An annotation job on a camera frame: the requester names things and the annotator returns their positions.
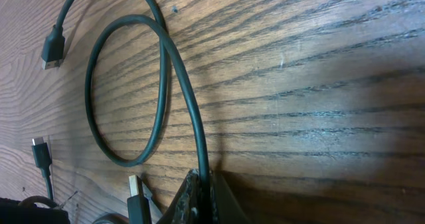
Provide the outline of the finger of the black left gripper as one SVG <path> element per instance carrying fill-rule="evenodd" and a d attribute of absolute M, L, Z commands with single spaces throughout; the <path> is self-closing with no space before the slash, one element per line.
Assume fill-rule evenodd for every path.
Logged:
<path fill-rule="evenodd" d="M 70 224 L 68 213 L 47 197 L 1 198 L 1 224 Z"/>

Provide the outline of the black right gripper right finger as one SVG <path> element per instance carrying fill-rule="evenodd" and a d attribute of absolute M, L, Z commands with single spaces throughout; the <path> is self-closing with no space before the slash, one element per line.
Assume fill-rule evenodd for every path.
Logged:
<path fill-rule="evenodd" d="M 212 175 L 214 198 L 220 224 L 251 224 L 221 173 Z"/>

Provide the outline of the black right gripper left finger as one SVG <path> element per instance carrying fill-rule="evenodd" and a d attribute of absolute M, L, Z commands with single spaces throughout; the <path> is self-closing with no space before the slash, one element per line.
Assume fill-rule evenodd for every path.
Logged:
<path fill-rule="evenodd" d="M 182 182 L 171 205 L 157 224 L 196 224 L 199 222 L 201 185 L 199 172 L 191 169 Z"/>

